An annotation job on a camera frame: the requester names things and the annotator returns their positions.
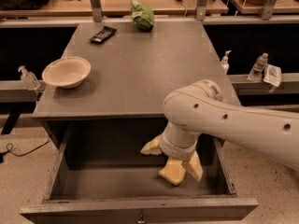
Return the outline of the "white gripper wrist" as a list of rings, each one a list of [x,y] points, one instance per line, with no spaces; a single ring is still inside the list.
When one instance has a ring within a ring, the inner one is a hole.
[[[183,168],[200,182],[203,168],[195,152],[199,133],[189,133],[179,126],[168,122],[162,135],[156,136],[141,149],[144,155],[160,155],[162,152],[177,160],[184,161]]]

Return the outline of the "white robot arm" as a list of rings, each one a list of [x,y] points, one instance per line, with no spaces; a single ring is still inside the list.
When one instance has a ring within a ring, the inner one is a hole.
[[[168,120],[162,134],[143,146],[145,155],[168,157],[159,176],[178,186],[189,173],[199,181],[203,168],[196,151],[201,134],[256,150],[299,170],[299,115],[229,105],[219,86],[201,80],[169,93],[163,103]]]

